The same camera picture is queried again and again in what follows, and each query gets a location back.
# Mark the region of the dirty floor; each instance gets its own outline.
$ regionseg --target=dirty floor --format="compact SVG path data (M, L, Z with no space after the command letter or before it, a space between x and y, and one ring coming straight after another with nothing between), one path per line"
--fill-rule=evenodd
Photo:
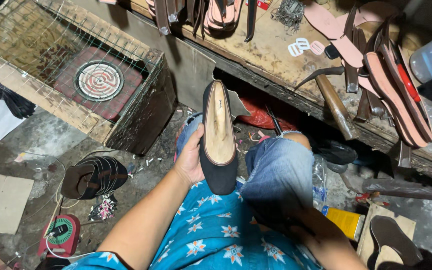
M124 213L145 196L171 168L176 132L188 116L187 107L179 104L177 110L182 112L175 112L146 156L125 151L95 154L115 157L127 168L134 168L134 174L123 188L114 193L118 200L114 218L106 219L105 222L88 221L88 213L96 204L96 199L81 200L77 205L61 210L61 214L75 215L82 224L81 242L76 255L95 251ZM242 140L238 147L241 151L238 154L238 175L247 179L244 151L256 144L249 139L248 131L254 133L259 129L243 123L237 123L236 126L241 129L241 132L236 133L237 140ZM274 135L273 131L263 132L265 135ZM62 164L67 168L91 151L106 149L73 126L39 108L33 116L0 141L0 174L35 181L17 233L0 234L0 258L4 262L8 262L9 266L21 262L24 269L34 269L39 264L40 258L36 255L39 238L56 207L55 192L65 171ZM15 162L15 158L23 152L39 155L26 153L23 161ZM146 160L150 159L154 160L147 166ZM360 207L354 200L356 194L346 188L337 173L328 170L326 187L326 205L348 211L355 211ZM390 203L390 210L416 221L414 242L432 252L432 201L389 196L383 199ZM73 202L63 200L62 205L69 207Z

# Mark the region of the blue floral shirt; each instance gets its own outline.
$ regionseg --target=blue floral shirt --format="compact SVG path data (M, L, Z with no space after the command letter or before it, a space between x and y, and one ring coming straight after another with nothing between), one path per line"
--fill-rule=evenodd
M211 193L191 187L149 269L321 269L310 252L273 230L261 231L236 189ZM96 252L64 270L126 270L111 252Z

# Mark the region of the yellow container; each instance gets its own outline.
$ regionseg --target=yellow container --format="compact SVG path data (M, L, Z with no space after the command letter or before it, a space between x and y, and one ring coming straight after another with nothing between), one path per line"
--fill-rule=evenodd
M337 208L323 206L321 212L341 229L344 234L355 241L359 241L363 230L365 215L360 215Z

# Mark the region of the red handle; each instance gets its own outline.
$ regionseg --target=red handle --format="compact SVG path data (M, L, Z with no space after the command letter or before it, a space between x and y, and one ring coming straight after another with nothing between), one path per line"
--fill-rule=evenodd
M397 69L399 71L401 79L403 80L404 85L406 86L407 91L409 92L409 95L413 98L414 101L420 102L420 95L418 94L416 88L414 88L413 83L411 83L411 80L408 77L408 74L406 74L406 70L404 70L403 65L398 64Z

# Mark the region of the wooden workbench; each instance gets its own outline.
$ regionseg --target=wooden workbench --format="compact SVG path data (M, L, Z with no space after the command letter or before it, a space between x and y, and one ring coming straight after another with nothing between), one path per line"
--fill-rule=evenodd
M281 0L273 0L268 10L257 9L254 38L248 43L244 43L248 15L248 8L245 4L241 8L239 24L229 37L218 39L205 35L205 38L202 39L199 30L197 36L193 37L193 28L189 25L183 25L181 29L175 29L173 32L180 32L189 43L215 60L216 67L251 83L319 120L332 122L332 119L328 119L328 114L323 113L325 102L314 80L297 90L294 90L293 87L313 71L330 66L339 66L341 62L339 58L330 60L324 53L316 56L310 50L304 51L300 56L292 57L288 51L288 45L294 43L296 38L306 38L310 43L318 40L325 46L329 45L329 41L315 30L305 18L300 24L299 31L292 35L283 24L272 20L271 11L279 7L280 2ZM345 7L340 7L335 4L334 0L329 0L323 6L337 17L347 13L352 5L353 3L349 2ZM131 8L152 19L147 11L145 0L131 0ZM369 39L377 27L378 23L375 22L361 25L366 39ZM395 37L397 29L391 29L391 35ZM414 33L409 35L403 42L406 57L423 42L425 40L421 40L419 35ZM348 112L355 116L361 93L346 93L344 75L331 75L328 78ZM358 140L375 150L388 153L399 140L398 133L395 128L388 125L387 120L377 118L366 123L357 123L357 126L361 132ZM413 150L412 167L416 168L418 172L432 177L432 143L425 148Z

